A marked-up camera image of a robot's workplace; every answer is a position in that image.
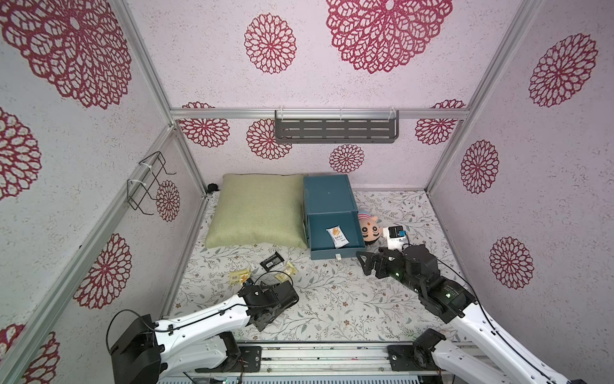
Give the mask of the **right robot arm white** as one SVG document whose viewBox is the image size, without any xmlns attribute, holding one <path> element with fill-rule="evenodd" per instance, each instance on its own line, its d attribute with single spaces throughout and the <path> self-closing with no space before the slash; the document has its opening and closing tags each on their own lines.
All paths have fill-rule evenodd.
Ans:
<svg viewBox="0 0 614 384">
<path fill-rule="evenodd" d="M 433 329 L 412 343 L 413 363 L 436 366 L 467 383 L 568 383 L 570 380 L 517 341 L 481 305 L 476 294 L 446 278 L 439 259 L 424 245 L 402 250 L 381 248 L 376 253 L 356 254 L 365 275 L 392 278 L 414 291 L 422 306 L 443 323 L 468 337 L 490 364 L 463 352 Z"/>
</svg>

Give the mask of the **black cookie packet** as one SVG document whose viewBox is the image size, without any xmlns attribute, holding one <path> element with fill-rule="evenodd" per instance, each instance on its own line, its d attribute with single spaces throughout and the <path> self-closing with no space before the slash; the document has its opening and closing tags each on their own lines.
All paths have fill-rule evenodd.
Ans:
<svg viewBox="0 0 614 384">
<path fill-rule="evenodd" d="M 278 252 L 275 252 L 273 255 L 260 262 L 260 265 L 266 272 L 271 272 L 277 265 L 283 262 L 283 257 L 281 257 Z"/>
</svg>

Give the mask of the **white cookie packet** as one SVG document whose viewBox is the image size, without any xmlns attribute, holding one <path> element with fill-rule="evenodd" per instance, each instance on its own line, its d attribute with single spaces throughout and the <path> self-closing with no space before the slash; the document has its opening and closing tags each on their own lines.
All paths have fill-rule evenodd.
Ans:
<svg viewBox="0 0 614 384">
<path fill-rule="evenodd" d="M 334 243 L 334 247 L 336 249 L 340 249 L 350 244 L 350 241 L 348 240 L 348 238 L 346 238 L 345 234 L 339 226 L 329 228 L 327 229 L 327 232 L 331 237 Z"/>
</svg>

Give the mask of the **yellow-green cookie packet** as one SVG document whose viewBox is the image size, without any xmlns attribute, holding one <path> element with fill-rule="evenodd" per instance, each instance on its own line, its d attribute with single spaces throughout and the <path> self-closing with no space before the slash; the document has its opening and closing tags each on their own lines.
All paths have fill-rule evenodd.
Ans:
<svg viewBox="0 0 614 384">
<path fill-rule="evenodd" d="M 280 282 L 291 281 L 294 275 L 298 273 L 298 269 L 291 263 L 287 262 L 284 267 L 279 267 L 273 275 Z"/>
</svg>

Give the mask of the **yellow cookie packet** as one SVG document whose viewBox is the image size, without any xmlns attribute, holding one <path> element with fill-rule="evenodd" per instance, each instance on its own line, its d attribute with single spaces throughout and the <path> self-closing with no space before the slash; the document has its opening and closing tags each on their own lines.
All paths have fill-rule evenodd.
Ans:
<svg viewBox="0 0 614 384">
<path fill-rule="evenodd" d="M 245 283 L 251 277 L 251 270 L 249 268 L 243 270 L 235 270 L 229 273 L 230 286 L 235 286 Z"/>
</svg>

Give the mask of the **teal top drawer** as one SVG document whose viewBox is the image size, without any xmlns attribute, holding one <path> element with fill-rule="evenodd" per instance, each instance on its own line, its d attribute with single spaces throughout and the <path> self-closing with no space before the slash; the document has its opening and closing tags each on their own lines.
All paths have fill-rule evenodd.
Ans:
<svg viewBox="0 0 614 384">
<path fill-rule="evenodd" d="M 366 250 L 356 211 L 311 214 L 306 229 L 312 260 L 353 258 Z"/>
</svg>

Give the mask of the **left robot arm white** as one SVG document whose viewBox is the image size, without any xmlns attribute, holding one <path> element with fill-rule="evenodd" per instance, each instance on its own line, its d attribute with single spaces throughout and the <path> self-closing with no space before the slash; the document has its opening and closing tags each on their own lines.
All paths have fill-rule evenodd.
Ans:
<svg viewBox="0 0 614 384">
<path fill-rule="evenodd" d="M 298 301 L 290 281 L 247 281 L 227 300 L 190 315 L 158 321 L 137 315 L 107 347 L 114 381 L 156 383 L 196 369 L 232 369 L 241 358 L 233 332 L 248 326 L 263 331 Z"/>
</svg>

